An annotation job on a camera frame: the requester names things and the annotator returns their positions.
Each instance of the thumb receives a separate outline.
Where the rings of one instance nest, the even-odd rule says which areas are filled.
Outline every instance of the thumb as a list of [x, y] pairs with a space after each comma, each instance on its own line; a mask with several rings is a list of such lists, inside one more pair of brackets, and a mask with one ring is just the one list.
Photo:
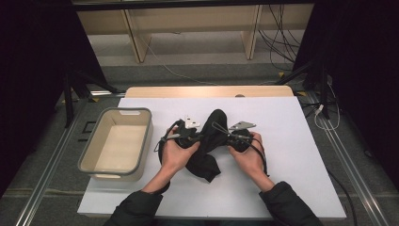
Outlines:
[[197, 142], [195, 142], [191, 147], [187, 148], [187, 150], [188, 150], [191, 154], [193, 154], [194, 152], [196, 152], [196, 151], [199, 149], [199, 147], [200, 147], [200, 142], [197, 141]]
[[235, 155], [237, 154], [237, 151], [232, 147], [232, 146], [227, 146], [229, 148], [229, 152], [230, 154], [235, 157]]

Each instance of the hand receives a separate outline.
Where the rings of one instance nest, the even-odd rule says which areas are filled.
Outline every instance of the hand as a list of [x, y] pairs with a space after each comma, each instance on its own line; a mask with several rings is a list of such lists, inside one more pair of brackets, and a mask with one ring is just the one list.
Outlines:
[[[176, 131], [177, 127], [170, 131], [172, 135]], [[171, 170], [177, 172], [185, 167], [190, 159], [191, 155], [197, 151], [200, 146], [200, 142], [196, 142], [193, 146], [184, 149], [180, 147], [174, 139], [169, 139], [164, 146], [162, 153], [162, 168], [165, 170]]]
[[[255, 132], [250, 133], [253, 135], [251, 144], [264, 155], [261, 135]], [[250, 176], [253, 173], [263, 171], [263, 160], [252, 147], [248, 147], [243, 153], [237, 152], [232, 146], [228, 147], [231, 155], [243, 172]]]
[[[177, 128], [173, 128], [170, 131], [170, 135]], [[200, 146], [200, 142], [196, 142], [193, 146], [184, 149], [177, 145], [174, 139], [168, 140], [164, 145], [164, 150], [162, 152], [162, 167], [156, 173], [156, 175], [141, 189], [141, 191], [147, 193], [153, 193], [162, 189], [172, 177], [181, 170], [190, 159], [191, 155], [197, 151]]]
[[[251, 132], [253, 135], [252, 146], [258, 149], [264, 156], [262, 137], [260, 134]], [[240, 169], [245, 172], [262, 192], [269, 191], [275, 185], [263, 172], [263, 159], [252, 147], [247, 148], [243, 153], [237, 152], [232, 146], [228, 146], [231, 155], [234, 157]]]

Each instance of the person's right hand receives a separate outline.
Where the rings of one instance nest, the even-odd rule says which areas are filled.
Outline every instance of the person's right hand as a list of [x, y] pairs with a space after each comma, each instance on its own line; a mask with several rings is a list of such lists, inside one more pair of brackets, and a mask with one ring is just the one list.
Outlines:
[[[262, 137], [260, 134], [250, 132], [253, 135], [252, 145], [256, 147], [263, 155]], [[253, 173], [263, 171], [263, 160], [252, 147], [248, 147], [244, 152], [237, 152], [232, 146], [228, 146], [231, 155], [234, 157], [238, 166], [243, 172], [251, 176]]]
[[[253, 135], [251, 144], [258, 149], [264, 157], [261, 135], [255, 132], [251, 132], [251, 134]], [[257, 151], [249, 147], [243, 153], [239, 153], [232, 146], [228, 146], [228, 148], [240, 169], [252, 179], [261, 191], [265, 192], [273, 188], [275, 184], [263, 172], [263, 158]]]

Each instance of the storage bin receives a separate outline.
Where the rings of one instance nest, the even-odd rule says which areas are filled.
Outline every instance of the storage bin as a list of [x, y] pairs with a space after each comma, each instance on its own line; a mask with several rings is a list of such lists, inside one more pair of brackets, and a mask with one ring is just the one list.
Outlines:
[[78, 168], [103, 180], [141, 178], [152, 138], [152, 113], [147, 108], [107, 108], [90, 135]]

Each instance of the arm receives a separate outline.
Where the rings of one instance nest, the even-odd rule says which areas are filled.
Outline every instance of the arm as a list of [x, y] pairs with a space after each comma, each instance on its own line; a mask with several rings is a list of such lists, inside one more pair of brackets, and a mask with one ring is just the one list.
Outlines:
[[[253, 135], [252, 145], [264, 155], [262, 137]], [[229, 146], [229, 151], [240, 169], [245, 172], [261, 190], [260, 196], [276, 221], [283, 225], [323, 225], [309, 206], [304, 203], [285, 182], [274, 184], [263, 172], [263, 160], [249, 147], [243, 153]]]
[[132, 193], [117, 206], [105, 226], [148, 225], [161, 203], [163, 196], [160, 193], [163, 188], [184, 168], [199, 145], [197, 142], [190, 148], [183, 149], [173, 139], [168, 140], [162, 154], [161, 169], [141, 190]]

